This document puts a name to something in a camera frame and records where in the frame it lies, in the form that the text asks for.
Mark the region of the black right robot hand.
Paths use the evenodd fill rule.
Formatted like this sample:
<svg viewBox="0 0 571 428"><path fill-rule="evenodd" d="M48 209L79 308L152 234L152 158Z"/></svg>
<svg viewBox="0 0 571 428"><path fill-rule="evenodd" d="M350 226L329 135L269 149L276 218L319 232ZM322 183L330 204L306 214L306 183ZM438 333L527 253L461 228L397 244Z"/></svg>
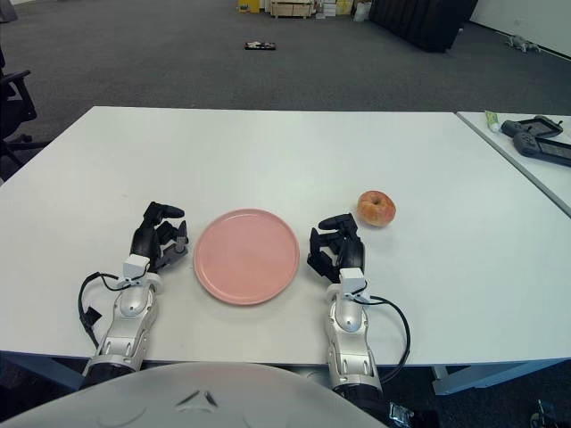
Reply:
<svg viewBox="0 0 571 428"><path fill-rule="evenodd" d="M365 272L365 246L357 234L351 213L326 218L310 231L308 265L332 283L340 279L342 268Z"/></svg>

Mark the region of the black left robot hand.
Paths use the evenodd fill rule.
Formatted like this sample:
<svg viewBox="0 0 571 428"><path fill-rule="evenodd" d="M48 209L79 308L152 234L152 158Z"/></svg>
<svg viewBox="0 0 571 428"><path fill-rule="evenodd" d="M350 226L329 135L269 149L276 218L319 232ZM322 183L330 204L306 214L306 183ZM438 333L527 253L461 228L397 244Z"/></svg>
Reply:
<svg viewBox="0 0 571 428"><path fill-rule="evenodd" d="M147 262L147 272L157 273L187 255L189 244L186 221L173 226L169 218L183 218L185 212L177 207L150 202L143 221L135 231L130 254L142 256Z"/></svg>

